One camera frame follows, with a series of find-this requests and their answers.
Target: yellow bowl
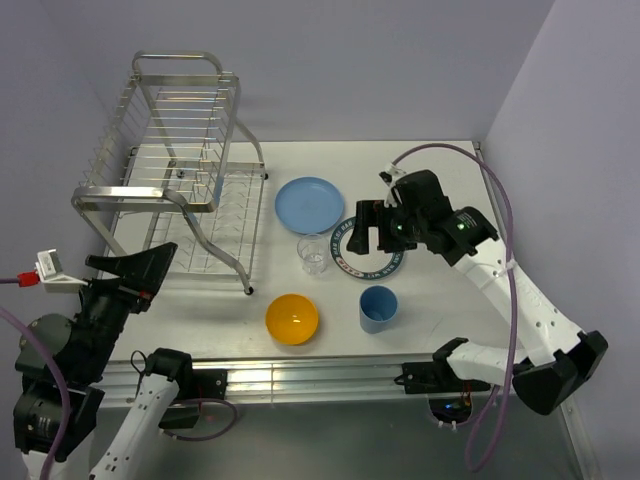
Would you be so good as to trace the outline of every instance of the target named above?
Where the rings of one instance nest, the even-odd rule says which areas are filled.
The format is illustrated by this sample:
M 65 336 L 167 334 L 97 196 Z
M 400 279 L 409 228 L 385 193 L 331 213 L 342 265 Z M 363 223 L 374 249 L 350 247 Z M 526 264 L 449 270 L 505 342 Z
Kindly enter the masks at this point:
M 316 333 L 318 310 L 307 297 L 289 293 L 271 302 L 266 324 L 271 336 L 280 343 L 300 345 Z

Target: blue plate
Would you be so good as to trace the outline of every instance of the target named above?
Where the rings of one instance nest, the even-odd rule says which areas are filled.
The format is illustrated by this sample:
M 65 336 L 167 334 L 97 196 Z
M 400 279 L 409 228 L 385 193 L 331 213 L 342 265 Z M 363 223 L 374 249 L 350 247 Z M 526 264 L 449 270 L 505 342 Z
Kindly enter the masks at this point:
M 276 195 L 276 215 L 289 230 L 308 235 L 333 227 L 344 211 L 333 184 L 316 177 L 291 180 Z

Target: metal dish rack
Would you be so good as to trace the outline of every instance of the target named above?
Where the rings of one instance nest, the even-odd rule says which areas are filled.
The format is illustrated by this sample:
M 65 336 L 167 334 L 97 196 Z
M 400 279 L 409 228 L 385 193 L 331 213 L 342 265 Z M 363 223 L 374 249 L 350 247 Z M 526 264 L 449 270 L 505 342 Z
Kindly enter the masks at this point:
M 205 60 L 215 74 L 146 74 L 140 59 Z M 140 51 L 132 67 L 96 158 L 73 193 L 74 208 L 118 256 L 127 252 L 104 212 L 117 218 L 146 212 L 143 248 L 178 244 L 170 274 L 237 276 L 253 293 L 267 174 L 260 144 L 237 118 L 238 78 L 207 52 Z M 234 128 L 255 147 L 257 162 L 227 161 Z

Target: wall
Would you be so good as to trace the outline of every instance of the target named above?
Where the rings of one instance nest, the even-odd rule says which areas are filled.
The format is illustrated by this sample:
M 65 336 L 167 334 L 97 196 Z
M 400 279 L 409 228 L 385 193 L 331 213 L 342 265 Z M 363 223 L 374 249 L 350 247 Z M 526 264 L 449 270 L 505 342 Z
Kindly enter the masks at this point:
M 82 273 L 97 238 L 69 200 L 97 144 L 104 110 L 36 0 L 3 3 L 0 58 L 0 276 L 33 269 L 36 252 L 55 247 L 69 272 Z M 78 301 L 10 285 L 0 288 L 0 305 L 26 322 L 52 311 L 71 314 Z M 24 478 L 12 426 L 18 339 L 0 321 L 0 464 L 2 478 L 11 480 Z
M 607 478 L 638 478 L 640 4 L 555 3 L 486 139 L 516 253 L 610 351 L 577 395 Z
M 108 108 L 137 50 L 208 50 L 261 140 L 442 140 L 486 135 L 553 1 L 42 3 Z

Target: clear glass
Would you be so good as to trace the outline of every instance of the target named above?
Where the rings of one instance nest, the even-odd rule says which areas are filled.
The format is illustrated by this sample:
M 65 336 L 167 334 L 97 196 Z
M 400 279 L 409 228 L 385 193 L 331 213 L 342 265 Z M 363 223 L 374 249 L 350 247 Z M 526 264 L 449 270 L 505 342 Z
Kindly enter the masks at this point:
M 302 269 L 311 275 L 318 275 L 327 268 L 329 242 L 317 234 L 305 235 L 298 242 L 298 255 Z

